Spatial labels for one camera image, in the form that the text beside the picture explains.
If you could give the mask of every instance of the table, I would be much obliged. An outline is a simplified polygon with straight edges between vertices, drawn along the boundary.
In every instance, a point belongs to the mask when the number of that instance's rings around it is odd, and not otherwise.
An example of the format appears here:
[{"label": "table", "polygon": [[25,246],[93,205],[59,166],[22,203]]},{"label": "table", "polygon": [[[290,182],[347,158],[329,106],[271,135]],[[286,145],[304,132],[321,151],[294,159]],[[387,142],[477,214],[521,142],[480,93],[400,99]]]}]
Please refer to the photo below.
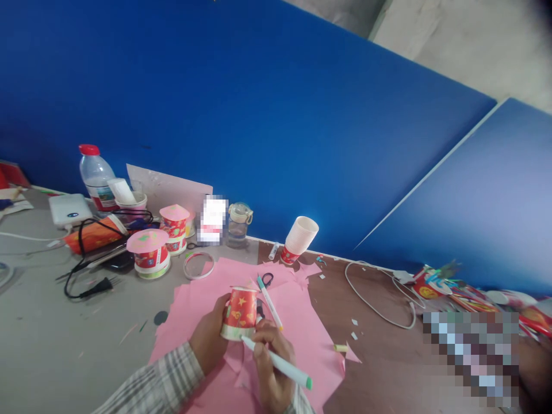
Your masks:
[{"label": "table", "polygon": [[[36,190],[26,191],[25,196],[35,209],[4,217],[1,231],[61,236],[52,224],[47,196]],[[54,281],[77,263],[68,248],[19,255],[42,249],[46,243],[1,237],[0,261],[17,266],[16,276],[0,292],[2,412],[91,412],[148,362],[155,342],[154,316],[168,311],[174,288],[187,283],[181,272],[184,256],[174,259],[171,270],[157,281],[143,281],[129,270],[118,277],[121,283],[113,293],[73,303],[63,295],[63,285]],[[272,245],[249,242],[246,250],[226,246],[205,250],[216,259],[268,261]],[[307,253],[300,260],[312,263],[315,258]],[[406,331],[383,321],[352,292],[343,276],[346,262],[325,261],[328,266],[321,265],[321,271],[326,278],[310,278],[312,305],[334,342],[348,341],[363,362],[346,362],[346,378],[326,403],[326,414],[500,412],[475,406],[475,400],[463,396],[462,388],[454,387],[453,377],[436,376],[444,373],[429,365],[431,349],[424,344],[421,323]],[[87,283],[105,276],[113,273],[102,269],[83,273],[74,289],[85,290]],[[406,299],[387,276],[351,266],[350,278],[380,312],[399,323],[410,323]],[[351,319],[358,320],[359,326],[353,326]],[[137,328],[119,345],[134,325]],[[351,337],[353,330],[357,341]],[[428,396],[429,390],[439,389],[439,401]]]}]

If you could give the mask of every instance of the white wall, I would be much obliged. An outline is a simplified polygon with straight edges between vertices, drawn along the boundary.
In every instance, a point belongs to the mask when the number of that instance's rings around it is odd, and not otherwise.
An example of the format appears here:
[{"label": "white wall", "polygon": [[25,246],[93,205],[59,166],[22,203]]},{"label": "white wall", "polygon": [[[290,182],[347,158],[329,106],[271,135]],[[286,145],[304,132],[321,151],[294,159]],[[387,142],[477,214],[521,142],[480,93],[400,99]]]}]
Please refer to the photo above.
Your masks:
[{"label": "white wall", "polygon": [[365,39],[368,38],[381,7],[385,3],[385,0],[285,1]]},{"label": "white wall", "polygon": [[552,26],[536,0],[393,0],[374,42],[552,114]]}]

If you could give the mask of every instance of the brown table surface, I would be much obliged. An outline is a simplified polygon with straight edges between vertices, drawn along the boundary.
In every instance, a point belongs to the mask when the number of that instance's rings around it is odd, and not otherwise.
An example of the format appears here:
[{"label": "brown table surface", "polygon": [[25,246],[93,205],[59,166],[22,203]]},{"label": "brown table surface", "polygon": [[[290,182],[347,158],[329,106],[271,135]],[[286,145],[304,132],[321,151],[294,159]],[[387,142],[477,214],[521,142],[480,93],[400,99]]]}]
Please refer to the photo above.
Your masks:
[{"label": "brown table surface", "polygon": [[[269,261],[272,246],[259,242],[259,263]],[[316,255],[311,253],[299,258],[306,264],[315,260]],[[423,334],[420,318],[410,330],[389,324],[347,283],[344,270],[349,262],[328,257],[324,260],[327,266],[322,263],[319,266],[326,278],[309,278],[310,301],[333,342],[348,342],[363,362],[346,361],[345,379],[325,404],[325,414],[502,412],[485,407],[485,401],[471,397],[470,389],[461,386],[460,378],[447,375],[446,367],[439,364]],[[412,312],[408,300],[388,276],[376,269],[362,270],[358,265],[352,265],[347,274],[357,291],[379,312],[397,323],[410,325]],[[351,319],[356,319],[358,326]],[[351,337],[353,331],[358,340]]]}]

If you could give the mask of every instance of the person's left hand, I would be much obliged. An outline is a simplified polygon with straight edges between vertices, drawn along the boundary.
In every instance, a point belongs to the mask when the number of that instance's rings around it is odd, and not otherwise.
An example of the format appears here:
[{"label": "person's left hand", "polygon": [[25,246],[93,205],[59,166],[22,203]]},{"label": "person's left hand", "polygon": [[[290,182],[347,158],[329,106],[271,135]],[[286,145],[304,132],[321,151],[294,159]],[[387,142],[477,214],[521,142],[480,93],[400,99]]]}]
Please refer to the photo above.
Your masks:
[{"label": "person's left hand", "polygon": [[190,339],[191,350],[200,363],[203,375],[207,376],[222,359],[228,341],[220,336],[223,327],[223,315],[230,294],[217,299],[212,312],[201,318]]}]

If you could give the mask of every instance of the blue wall panel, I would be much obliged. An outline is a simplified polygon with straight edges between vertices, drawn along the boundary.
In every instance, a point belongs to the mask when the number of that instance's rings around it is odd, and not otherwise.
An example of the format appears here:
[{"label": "blue wall panel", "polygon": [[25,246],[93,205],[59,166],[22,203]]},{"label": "blue wall panel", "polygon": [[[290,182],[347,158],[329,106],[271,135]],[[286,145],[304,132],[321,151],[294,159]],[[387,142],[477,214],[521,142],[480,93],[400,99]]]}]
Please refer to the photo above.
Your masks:
[{"label": "blue wall panel", "polygon": [[476,286],[552,294],[552,117],[509,99],[355,251]]},{"label": "blue wall panel", "polygon": [[0,157],[84,191],[77,145],[213,185],[250,234],[348,256],[491,98],[278,0],[11,2]]}]

